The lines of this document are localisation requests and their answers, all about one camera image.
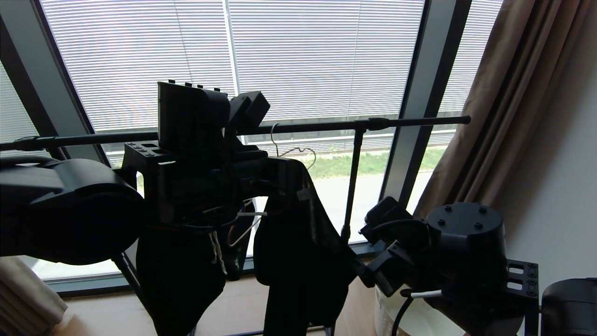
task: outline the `curtain fold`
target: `curtain fold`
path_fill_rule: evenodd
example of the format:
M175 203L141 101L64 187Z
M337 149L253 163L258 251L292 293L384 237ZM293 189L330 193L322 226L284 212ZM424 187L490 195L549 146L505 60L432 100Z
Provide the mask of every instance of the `curtain fold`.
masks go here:
M66 308L19 257L0 258L0 331L8 336L48 334Z
M416 208L495 205L524 155L587 13L583 0L504 0L460 125Z

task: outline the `pavement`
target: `pavement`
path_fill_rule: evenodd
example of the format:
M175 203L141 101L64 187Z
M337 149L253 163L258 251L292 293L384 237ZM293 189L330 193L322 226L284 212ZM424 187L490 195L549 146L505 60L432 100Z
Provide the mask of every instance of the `pavement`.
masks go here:
M409 212L413 212L418 203L431 172L423 172L417 175L411 200L407 206ZM324 208L330 217L331 222L338 232L344 223L344 214L346 212L346 198L348 195L348 177L329 178L315 180L315 189L319 199L321 199ZM379 198L383 174L379 175L361 175L356 181L355 198L353 202L352 216L350 220L351 236L349 242L363 242L365 239L358 233L363 227L364 218L367 212L377 204ZM258 210L265 207L266 197L259 197L257 200ZM247 255L253 254L254 229L251 232L249 250ZM102 274L119 273L116 265L110 261L103 261L92 265L66 265L54 263L45 260L32 260L29 257L23 257L32 270L42 279L66 279L72 277L97 276Z

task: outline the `window frame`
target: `window frame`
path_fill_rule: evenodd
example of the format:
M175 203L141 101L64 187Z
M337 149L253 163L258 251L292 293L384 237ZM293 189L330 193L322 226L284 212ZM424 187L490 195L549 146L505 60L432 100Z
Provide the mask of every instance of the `window frame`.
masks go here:
M436 117L441 104L456 52L466 24L471 0L426 0L421 13L411 66L398 118ZM19 17L19 20L3 18ZM9 37L11 61L7 72L23 101L34 126L41 136L93 134L91 122L84 112L72 80L59 53L39 0L0 2L3 35ZM2 51L7 40L3 39ZM50 68L43 71L34 59L43 59ZM59 86L58 101L47 101L48 87ZM390 157L381 186L380 199L394 196L406 206L421 165L432 127L396 129ZM64 149L66 158L84 157L109 165L101 145L74 146ZM350 247L362 258L370 258L384 246L353 243ZM252 258L247 258L245 272L253 271ZM109 274L67 280L46 281L62 297L97 295L130 291L122 274Z

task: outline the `curtain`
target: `curtain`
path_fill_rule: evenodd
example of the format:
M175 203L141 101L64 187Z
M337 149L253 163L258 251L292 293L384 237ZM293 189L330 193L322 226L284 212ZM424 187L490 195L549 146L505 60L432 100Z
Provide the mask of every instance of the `curtain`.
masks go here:
M48 335L66 303L17 256L0 258L0 334Z
M416 208L495 205L524 155L568 60L589 1L504 0L460 125Z

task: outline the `wooden floor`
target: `wooden floor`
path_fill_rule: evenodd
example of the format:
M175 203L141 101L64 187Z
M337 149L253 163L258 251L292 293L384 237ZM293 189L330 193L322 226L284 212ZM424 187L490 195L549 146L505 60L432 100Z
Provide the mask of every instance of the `wooden floor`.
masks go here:
M197 336L219 336L263 329L268 287L248 277L229 282L197 325ZM134 294L67 299L63 321L53 336L155 335L151 318ZM336 336L376 336L374 289L357 278L336 324ZM308 336L325 335L312 331Z

